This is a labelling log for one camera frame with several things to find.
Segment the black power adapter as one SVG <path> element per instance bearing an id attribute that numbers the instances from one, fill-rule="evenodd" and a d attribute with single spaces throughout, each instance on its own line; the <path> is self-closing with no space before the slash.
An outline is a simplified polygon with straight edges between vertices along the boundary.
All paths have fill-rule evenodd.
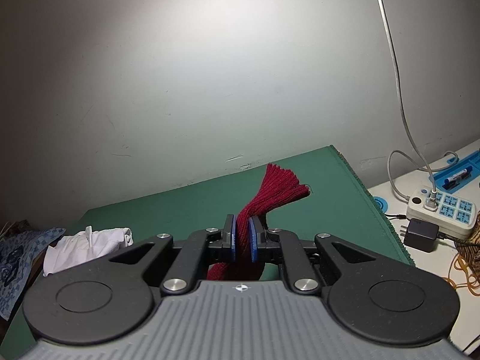
<path id="1" fill-rule="evenodd" d="M 439 225 L 420 219 L 411 219 L 408 225 L 400 226 L 400 235 L 403 237 L 404 245 L 431 253 L 437 243 Z"/>

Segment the white crumpled cloth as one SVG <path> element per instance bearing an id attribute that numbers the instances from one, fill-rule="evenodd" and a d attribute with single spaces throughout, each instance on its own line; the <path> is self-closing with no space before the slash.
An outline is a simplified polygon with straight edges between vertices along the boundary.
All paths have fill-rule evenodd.
<path id="1" fill-rule="evenodd" d="M 43 276 L 55 274 L 96 258 L 101 258 L 134 243 L 130 228 L 94 231 L 87 226 L 73 236 L 64 236 L 56 246 L 49 246 L 43 262 Z"/>

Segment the blue white patterned cloth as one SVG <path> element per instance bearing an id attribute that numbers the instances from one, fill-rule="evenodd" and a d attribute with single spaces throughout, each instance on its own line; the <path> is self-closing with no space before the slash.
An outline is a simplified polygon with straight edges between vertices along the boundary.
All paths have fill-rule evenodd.
<path id="1" fill-rule="evenodd" d="M 1 317 L 4 320 L 10 319 L 30 276 L 33 261 L 65 231 L 65 228 L 28 230 L 1 241 Z"/>

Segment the white power strip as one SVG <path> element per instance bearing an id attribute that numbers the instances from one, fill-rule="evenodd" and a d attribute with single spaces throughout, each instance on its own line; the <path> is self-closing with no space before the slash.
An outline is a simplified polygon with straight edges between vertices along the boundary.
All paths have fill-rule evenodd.
<path id="1" fill-rule="evenodd" d="M 470 237 L 479 210 L 469 200 L 445 192 L 436 193 L 436 208 L 428 208 L 431 190 L 426 186 L 417 189 L 408 200 L 406 216 L 439 226 L 439 231 L 465 240 Z"/>

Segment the blue round disc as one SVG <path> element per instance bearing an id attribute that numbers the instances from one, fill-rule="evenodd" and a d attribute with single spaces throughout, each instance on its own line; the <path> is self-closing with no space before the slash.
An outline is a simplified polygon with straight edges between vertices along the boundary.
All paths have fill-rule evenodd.
<path id="1" fill-rule="evenodd" d="M 374 196 L 373 200 L 383 214 L 385 214 L 388 211 L 388 208 L 389 208 L 388 202 L 383 197 Z"/>

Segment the dark red knit sweater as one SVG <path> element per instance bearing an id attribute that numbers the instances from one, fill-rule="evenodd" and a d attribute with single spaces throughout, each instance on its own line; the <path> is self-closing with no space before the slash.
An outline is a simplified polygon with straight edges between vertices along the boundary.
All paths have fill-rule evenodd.
<path id="1" fill-rule="evenodd" d="M 263 274 L 265 262 L 253 257 L 253 231 L 249 219 L 257 217 L 265 227 L 270 211 L 307 197 L 310 189 L 301 184 L 290 169 L 268 164 L 256 196 L 240 211 L 236 218 L 235 257 L 232 262 L 218 262 L 208 271 L 209 281 L 258 281 Z"/>

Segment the blue marker pen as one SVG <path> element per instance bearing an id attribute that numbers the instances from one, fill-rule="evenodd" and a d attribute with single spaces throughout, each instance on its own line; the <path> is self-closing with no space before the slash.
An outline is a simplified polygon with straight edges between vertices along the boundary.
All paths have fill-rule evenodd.
<path id="1" fill-rule="evenodd" d="M 462 180 L 468 178 L 472 172 L 473 168 L 467 166 L 466 168 L 456 172 L 452 175 L 449 175 L 443 180 L 443 187 L 445 189 L 453 188 L 455 185 L 458 185 Z"/>

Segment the blue plastic tray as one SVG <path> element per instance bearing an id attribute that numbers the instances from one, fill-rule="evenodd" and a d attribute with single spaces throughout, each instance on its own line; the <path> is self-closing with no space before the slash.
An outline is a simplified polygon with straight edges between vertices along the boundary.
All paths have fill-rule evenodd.
<path id="1" fill-rule="evenodd" d="M 473 168 L 470 176 L 468 178 L 465 178 L 462 180 L 459 184 L 455 185 L 453 188 L 450 189 L 445 189 L 443 187 L 443 180 L 456 173 L 459 172 L 460 170 L 471 166 Z M 447 192 L 450 194 L 453 194 L 460 189 L 464 188 L 469 184 L 470 182 L 473 182 L 475 179 L 479 177 L 479 151 L 476 150 L 472 154 L 468 155 L 467 157 L 463 158 L 462 160 L 459 160 L 456 164 L 452 164 L 449 166 L 447 169 L 437 172 L 434 175 L 435 183 L 437 186 L 437 189 L 443 192 Z"/>

